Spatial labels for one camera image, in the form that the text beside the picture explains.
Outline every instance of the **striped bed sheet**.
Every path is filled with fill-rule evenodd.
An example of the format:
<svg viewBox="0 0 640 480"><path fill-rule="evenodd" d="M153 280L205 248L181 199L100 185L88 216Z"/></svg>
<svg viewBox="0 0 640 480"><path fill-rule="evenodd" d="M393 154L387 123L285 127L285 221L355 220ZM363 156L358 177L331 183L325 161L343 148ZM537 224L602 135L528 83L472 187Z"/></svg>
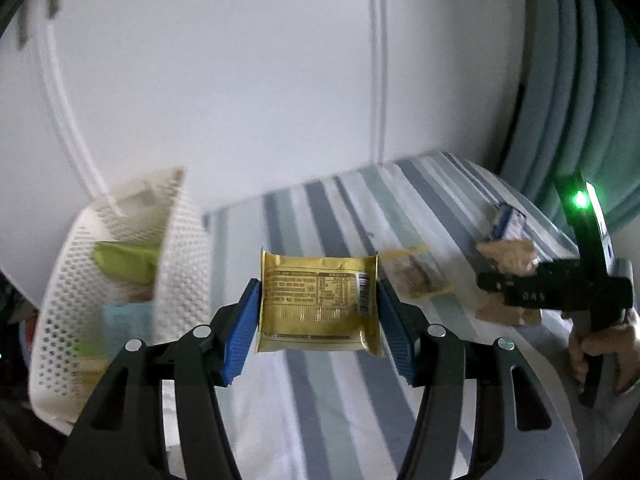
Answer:
<svg viewBox="0 0 640 480"><path fill-rule="evenodd" d="M541 326L510 328L474 316L486 299L475 275L487 268L475 244L501 201L527 215L526 234L542 258L577 254L564 233L495 175L449 153L430 153L209 213L212 305L235 303L247 281L260 276L260 248L292 256L365 256L425 244L454 291L412 303L460 338L489 344L512 338L579 448L584 428L574 421L577 389L564 373L566 322L544 312ZM287 350L252 351L242 375L216 393L244 478L388 480L402 465L422 388L409 387L390 358ZM452 478L468 470L474 396L467 381ZM179 464L173 469L179 472Z"/></svg>

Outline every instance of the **blue gripper pad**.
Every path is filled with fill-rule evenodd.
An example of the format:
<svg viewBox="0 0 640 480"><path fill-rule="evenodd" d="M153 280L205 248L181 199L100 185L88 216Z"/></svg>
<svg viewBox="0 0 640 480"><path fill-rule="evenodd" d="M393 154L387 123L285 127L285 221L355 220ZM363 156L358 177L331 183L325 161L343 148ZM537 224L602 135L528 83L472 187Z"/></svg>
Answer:
<svg viewBox="0 0 640 480"><path fill-rule="evenodd" d="M387 280L379 280L376 283L376 295L378 317L396 369L410 386L415 386L417 378L415 342L418 336L411 325L403 319L402 309L406 305L401 303Z"/></svg>
<svg viewBox="0 0 640 480"><path fill-rule="evenodd" d="M249 353L255 330L258 327L260 313L260 292L262 284L253 278L246 286L240 301L233 305L233 313L228 320L225 356L220 376L225 384L231 384L242 373L244 361Z"/></svg>

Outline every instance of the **white wall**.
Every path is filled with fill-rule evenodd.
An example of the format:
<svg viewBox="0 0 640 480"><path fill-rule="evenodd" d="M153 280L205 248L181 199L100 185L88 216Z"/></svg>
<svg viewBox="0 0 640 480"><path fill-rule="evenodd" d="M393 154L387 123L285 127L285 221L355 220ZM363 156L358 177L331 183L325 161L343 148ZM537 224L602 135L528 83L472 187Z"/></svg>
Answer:
<svg viewBox="0 0 640 480"><path fill-rule="evenodd" d="M613 250L618 258L626 258L634 267L634 284L640 286L640 216L611 236Z"/></svg>
<svg viewBox="0 0 640 480"><path fill-rule="evenodd" d="M36 301L111 186L186 165L215 208L429 149L491 164L520 75L524 0L31 3L0 43L0 267Z"/></svg>

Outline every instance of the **green light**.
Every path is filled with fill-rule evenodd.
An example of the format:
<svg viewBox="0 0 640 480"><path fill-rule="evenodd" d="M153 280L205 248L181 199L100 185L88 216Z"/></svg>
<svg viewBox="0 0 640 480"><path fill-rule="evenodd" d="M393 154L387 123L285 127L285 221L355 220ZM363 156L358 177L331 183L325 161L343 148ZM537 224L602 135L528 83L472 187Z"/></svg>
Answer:
<svg viewBox="0 0 640 480"><path fill-rule="evenodd" d="M575 194L574 203L579 208L585 208L589 205L589 199L583 192L578 191L578 193Z"/></svg>

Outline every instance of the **green package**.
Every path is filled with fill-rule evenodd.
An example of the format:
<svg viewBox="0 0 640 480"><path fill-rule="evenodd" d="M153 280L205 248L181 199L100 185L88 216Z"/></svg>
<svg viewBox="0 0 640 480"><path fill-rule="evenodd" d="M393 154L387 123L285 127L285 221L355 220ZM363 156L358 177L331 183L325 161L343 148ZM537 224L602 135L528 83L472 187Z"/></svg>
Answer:
<svg viewBox="0 0 640 480"><path fill-rule="evenodd" d="M160 259L160 244L96 242L91 259L110 278L153 285Z"/></svg>

